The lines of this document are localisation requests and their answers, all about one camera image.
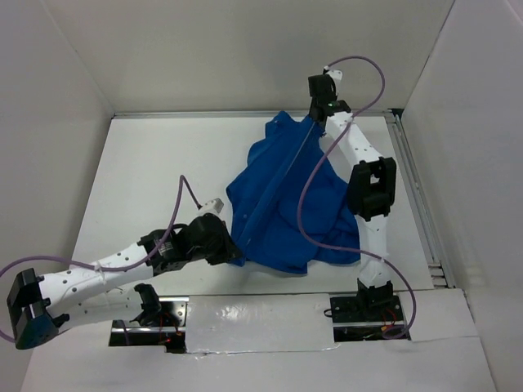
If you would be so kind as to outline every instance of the blue fabric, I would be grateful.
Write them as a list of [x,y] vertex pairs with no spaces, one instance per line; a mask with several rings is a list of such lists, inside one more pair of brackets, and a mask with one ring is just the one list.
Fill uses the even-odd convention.
[[[306,274],[315,259],[346,265],[360,255],[309,243],[297,228],[297,204],[320,160],[322,130],[310,118],[295,122],[280,112],[266,124],[265,139],[248,152],[247,168],[227,187],[233,207],[231,237],[244,257],[276,270]],[[345,203],[347,184],[326,161],[307,192],[302,209],[305,231],[329,245],[360,248],[354,216]]]

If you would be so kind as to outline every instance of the white wall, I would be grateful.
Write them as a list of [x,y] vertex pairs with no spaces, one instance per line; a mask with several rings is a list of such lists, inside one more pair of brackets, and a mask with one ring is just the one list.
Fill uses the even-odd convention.
[[[68,256],[111,109],[38,0],[0,2],[0,52],[0,267],[35,253]],[[14,274],[0,283],[4,331]],[[2,392],[20,390],[30,354],[0,341]]]
[[[46,0],[117,112],[305,109],[307,77],[347,54],[404,107],[453,0]],[[365,64],[342,90],[361,107]]]
[[498,390],[523,390],[523,1],[457,0],[405,131]]

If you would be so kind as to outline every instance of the white panel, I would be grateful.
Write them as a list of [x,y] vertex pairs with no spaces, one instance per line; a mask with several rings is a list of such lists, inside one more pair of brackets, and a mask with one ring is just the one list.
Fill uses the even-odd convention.
[[[453,0],[46,0],[117,111],[303,109],[307,77],[349,54],[404,107]],[[344,65],[362,107],[379,90]]]
[[189,353],[237,354],[331,350],[329,294],[191,296],[186,324]]
[[[111,124],[105,150],[83,220],[76,260],[93,261],[163,228],[172,214],[178,176],[187,175],[200,202],[220,197],[230,227],[232,209],[226,186],[245,168],[248,149],[264,137],[263,118],[140,118]],[[383,118],[359,118],[369,141],[385,156],[394,156]],[[322,146],[332,140],[323,138]],[[339,149],[330,157],[348,180],[351,168]],[[432,288],[421,241],[405,185],[398,176],[397,200],[387,230],[390,260],[415,289]],[[179,222],[195,217],[184,194]],[[163,274],[152,281],[161,295],[226,295],[288,292],[355,292],[360,266],[309,263],[307,275],[292,275],[248,262],[244,267],[210,266],[206,261]],[[393,275],[396,288],[405,286]]]
[[37,348],[22,392],[495,392],[477,337],[354,342],[312,353],[176,355],[163,347],[108,347],[109,330],[110,323],[79,327]]
[[[410,320],[412,297],[408,292],[401,292],[400,300],[403,312],[407,320]],[[418,291],[416,303],[416,321],[409,330],[413,341],[477,336],[474,320],[462,290],[456,288]]]
[[404,125],[498,390],[523,390],[521,1],[458,0]]
[[[39,1],[0,2],[0,51],[3,267],[35,253],[71,253],[110,113]],[[0,282],[3,331],[11,332],[5,300],[20,269]],[[0,340],[0,353],[0,390],[18,392],[31,352]]]

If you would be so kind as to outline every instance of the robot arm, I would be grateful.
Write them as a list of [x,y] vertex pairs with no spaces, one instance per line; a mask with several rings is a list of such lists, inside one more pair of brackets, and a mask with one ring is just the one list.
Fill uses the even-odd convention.
[[[122,251],[94,261],[93,270],[72,268],[42,276],[34,269],[20,272],[7,298],[16,348],[42,345],[83,324],[134,319],[143,326],[154,321],[161,305],[151,285],[141,283],[126,292],[119,287],[181,270],[191,261],[206,259],[217,265],[241,257],[219,217],[222,208],[220,199],[205,204],[189,225],[175,225],[159,251],[136,268],[125,270],[148,255],[164,230],[155,230]],[[123,270],[107,272],[104,267]]]
[[[396,162],[384,158],[352,122],[351,108],[338,100],[342,72],[326,68],[321,75],[309,77],[312,102],[309,115],[336,140],[350,124],[350,131],[338,143],[352,166],[346,202],[355,215],[360,233],[360,248],[387,256],[387,216],[396,191]],[[379,306],[392,298],[392,283],[387,266],[365,254],[358,279],[364,305]]]

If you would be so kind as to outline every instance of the blue towel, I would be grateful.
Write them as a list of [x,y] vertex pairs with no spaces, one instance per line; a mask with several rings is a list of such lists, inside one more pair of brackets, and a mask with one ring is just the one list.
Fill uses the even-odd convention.
[[[244,253],[234,264],[256,261],[306,274],[307,262],[313,259],[341,265],[359,260],[358,254],[309,243],[297,228],[300,194],[323,155],[322,133],[311,118],[295,122],[285,112],[266,124],[265,139],[253,144],[247,167],[226,190],[233,207],[231,237]],[[359,249],[358,228],[345,202],[346,187],[326,161],[303,203],[303,227],[317,241]]]

